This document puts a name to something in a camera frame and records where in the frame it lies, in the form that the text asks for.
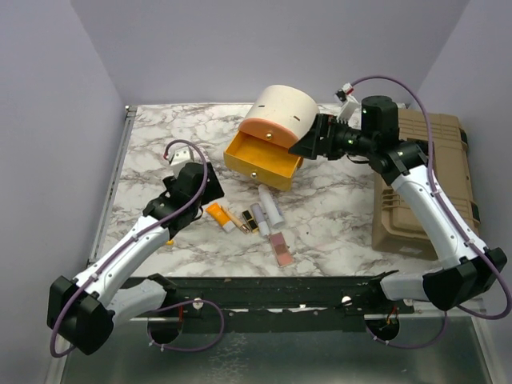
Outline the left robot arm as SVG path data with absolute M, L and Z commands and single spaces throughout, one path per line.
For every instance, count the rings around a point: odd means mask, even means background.
M 160 274 L 128 289 L 124 284 L 149 256 L 198 220 L 205 204 L 224 192 L 210 162 L 189 162 L 178 176 L 163 183 L 165 191 L 147 203 L 134 226 L 107 254 L 74 278 L 61 276 L 50 286 L 47 325 L 52 330 L 52 356 L 62 356 L 56 350 L 58 337 L 90 355 L 116 326 L 147 312 L 165 316 L 182 309 L 176 285 Z

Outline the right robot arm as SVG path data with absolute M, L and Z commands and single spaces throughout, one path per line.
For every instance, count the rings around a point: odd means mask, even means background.
M 360 129 L 333 115 L 318 114 L 309 131 L 289 149 L 315 160 L 362 156 L 409 205 L 428 236 L 440 269 L 423 274 L 393 273 L 367 294 L 369 307 L 385 313 L 398 300 L 431 302 L 450 310 L 488 291 L 507 258 L 489 248 L 466 224 L 428 171 L 428 157 L 414 141 L 399 137 L 398 106 L 387 96 L 362 100 Z

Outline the cream round drawer organizer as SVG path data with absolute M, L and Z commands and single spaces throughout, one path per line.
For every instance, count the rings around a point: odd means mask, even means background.
M 272 85 L 261 92 L 244 119 L 270 120 L 291 130 L 299 140 L 311 128 L 318 113 L 316 101 L 308 94 L 291 86 Z

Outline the yellow drawer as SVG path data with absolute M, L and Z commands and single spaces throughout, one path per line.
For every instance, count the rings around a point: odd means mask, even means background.
M 277 190 L 288 191 L 303 158 L 286 148 L 237 132 L 223 154 L 226 167 Z

